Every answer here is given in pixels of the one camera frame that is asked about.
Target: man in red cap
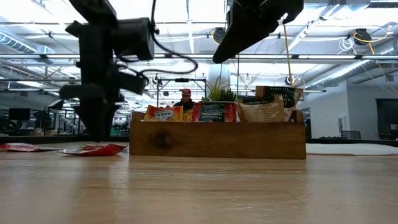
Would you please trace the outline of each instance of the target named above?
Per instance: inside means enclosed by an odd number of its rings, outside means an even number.
[[[174,104],[174,106],[183,106],[183,110],[191,110],[193,108],[193,101],[191,99],[191,90],[183,89],[181,101]]]

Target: red cap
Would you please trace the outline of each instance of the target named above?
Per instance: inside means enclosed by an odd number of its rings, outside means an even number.
[[[191,95],[191,90],[189,90],[189,89],[183,89],[183,90],[182,90],[182,95],[183,95],[183,96],[190,96],[190,95]]]

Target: label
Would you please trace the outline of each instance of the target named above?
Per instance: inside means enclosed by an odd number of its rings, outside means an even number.
[[[225,106],[224,105],[201,106],[199,121],[225,122]]]
[[[263,96],[281,95],[284,98],[284,108],[292,108],[296,104],[295,88],[265,86]]]
[[[257,98],[249,98],[249,99],[243,99],[242,103],[244,105],[263,105],[263,104],[268,104],[272,103],[275,101],[274,96],[268,96],[268,97],[257,97]]]
[[[173,117],[173,111],[158,111],[155,112],[155,119],[159,119],[159,120],[167,120],[168,118],[172,118]]]

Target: wooden box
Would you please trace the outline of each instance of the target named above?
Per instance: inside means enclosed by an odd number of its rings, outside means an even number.
[[[130,155],[305,159],[305,130],[294,123],[143,122],[134,112]]]

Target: potted plant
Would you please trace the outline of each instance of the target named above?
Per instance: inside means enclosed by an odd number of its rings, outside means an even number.
[[[221,76],[218,76],[214,83],[206,82],[208,90],[207,97],[202,97],[201,101],[206,103],[210,101],[232,101],[237,99],[237,95],[231,90],[226,90],[229,85],[225,85],[226,81],[221,81]]]

